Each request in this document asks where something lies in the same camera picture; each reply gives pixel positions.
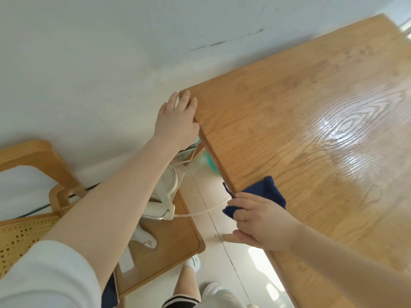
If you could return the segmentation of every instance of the sneaker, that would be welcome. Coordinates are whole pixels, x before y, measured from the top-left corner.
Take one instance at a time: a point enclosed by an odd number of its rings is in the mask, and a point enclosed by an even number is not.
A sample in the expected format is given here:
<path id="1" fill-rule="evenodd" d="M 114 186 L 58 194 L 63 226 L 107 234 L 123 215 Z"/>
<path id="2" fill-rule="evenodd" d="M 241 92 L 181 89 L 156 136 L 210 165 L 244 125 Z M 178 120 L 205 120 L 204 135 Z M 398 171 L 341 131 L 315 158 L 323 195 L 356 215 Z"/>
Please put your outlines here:
<path id="1" fill-rule="evenodd" d="M 217 281 L 211 282 L 209 285 L 205 287 L 201 298 L 205 300 L 206 298 L 212 295 L 215 295 L 218 291 L 221 291 L 221 290 L 227 290 L 227 288 L 222 286 Z"/>
<path id="2" fill-rule="evenodd" d="M 198 257 L 198 254 L 195 254 L 191 258 L 187 259 L 183 264 L 183 266 L 190 266 L 194 272 L 198 272 L 201 267 L 201 261 L 200 258 Z"/>

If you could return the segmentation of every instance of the tiled floor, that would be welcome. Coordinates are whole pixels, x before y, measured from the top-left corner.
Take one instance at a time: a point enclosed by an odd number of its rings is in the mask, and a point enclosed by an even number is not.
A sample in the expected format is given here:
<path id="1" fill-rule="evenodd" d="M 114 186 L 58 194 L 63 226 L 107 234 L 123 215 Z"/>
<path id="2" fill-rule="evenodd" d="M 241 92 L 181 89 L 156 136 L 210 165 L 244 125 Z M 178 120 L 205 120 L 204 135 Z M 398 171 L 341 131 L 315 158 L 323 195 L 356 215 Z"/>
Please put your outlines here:
<path id="1" fill-rule="evenodd" d="M 208 166 L 204 153 L 187 167 L 178 167 L 185 171 L 180 190 L 190 212 L 205 211 L 228 198 L 221 176 Z M 293 307 L 261 249 L 221 241 L 220 235 L 235 229 L 235 222 L 226 217 L 221 209 L 193 218 L 206 244 L 205 251 L 200 254 L 201 269 L 197 274 L 200 287 L 219 281 L 245 304 L 251 303 L 260 308 Z M 170 270 L 128 295 L 126 308 L 161 307 L 173 293 L 180 268 Z"/>

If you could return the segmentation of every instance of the teal object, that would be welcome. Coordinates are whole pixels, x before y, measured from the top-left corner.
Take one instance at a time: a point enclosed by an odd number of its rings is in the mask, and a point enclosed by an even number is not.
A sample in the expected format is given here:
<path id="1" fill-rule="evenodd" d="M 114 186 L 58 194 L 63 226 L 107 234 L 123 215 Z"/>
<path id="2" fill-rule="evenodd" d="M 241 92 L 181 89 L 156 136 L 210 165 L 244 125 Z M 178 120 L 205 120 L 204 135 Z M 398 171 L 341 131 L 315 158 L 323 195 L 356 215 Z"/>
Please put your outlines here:
<path id="1" fill-rule="evenodd" d="M 217 167 L 215 166 L 214 162 L 211 160 L 211 157 L 210 157 L 210 155 L 208 154 L 208 152 L 207 152 L 207 161 L 208 161 L 208 164 L 210 165 L 210 168 L 211 168 L 214 172 L 216 172 L 217 174 L 220 174 L 220 172 L 217 170 Z"/>

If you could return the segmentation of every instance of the blue cloth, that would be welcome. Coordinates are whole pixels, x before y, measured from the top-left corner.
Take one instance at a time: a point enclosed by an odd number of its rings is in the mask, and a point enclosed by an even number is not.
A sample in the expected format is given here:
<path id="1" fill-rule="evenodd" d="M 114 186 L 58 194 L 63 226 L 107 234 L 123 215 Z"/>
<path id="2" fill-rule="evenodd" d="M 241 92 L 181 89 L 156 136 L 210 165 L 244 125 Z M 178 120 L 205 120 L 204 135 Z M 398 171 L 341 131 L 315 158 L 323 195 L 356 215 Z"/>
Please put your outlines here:
<path id="1" fill-rule="evenodd" d="M 223 183 L 223 185 L 226 191 L 234 198 L 234 196 L 227 188 L 227 185 L 225 183 Z M 263 180 L 245 188 L 243 192 L 252 193 L 254 195 L 259 195 L 260 197 L 269 199 L 285 209 L 286 201 L 282 194 L 280 194 L 280 191 L 278 191 L 277 187 L 274 185 L 274 180 L 271 176 L 264 177 Z M 240 207 L 228 205 L 223 209 L 223 213 L 228 217 L 233 218 L 234 212 L 238 209 L 240 209 Z"/>

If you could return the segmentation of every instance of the white cable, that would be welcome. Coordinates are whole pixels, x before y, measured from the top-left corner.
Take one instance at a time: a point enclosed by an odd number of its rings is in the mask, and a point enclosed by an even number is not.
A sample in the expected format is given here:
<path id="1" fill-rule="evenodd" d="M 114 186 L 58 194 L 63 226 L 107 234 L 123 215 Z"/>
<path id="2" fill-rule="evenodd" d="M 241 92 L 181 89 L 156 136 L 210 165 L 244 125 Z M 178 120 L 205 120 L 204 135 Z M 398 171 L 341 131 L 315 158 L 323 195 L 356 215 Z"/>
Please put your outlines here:
<path id="1" fill-rule="evenodd" d="M 174 214 L 174 217 L 193 217 L 193 216 L 198 216 L 204 213 L 208 213 L 209 211 L 212 211 L 213 209 L 216 209 L 217 207 L 222 206 L 223 204 L 227 203 L 227 201 L 231 200 L 231 197 L 225 199 L 223 202 L 221 202 L 219 205 L 216 205 L 215 207 L 212 207 L 206 211 L 203 212 L 198 212 L 198 213 L 193 213 L 193 214 Z"/>

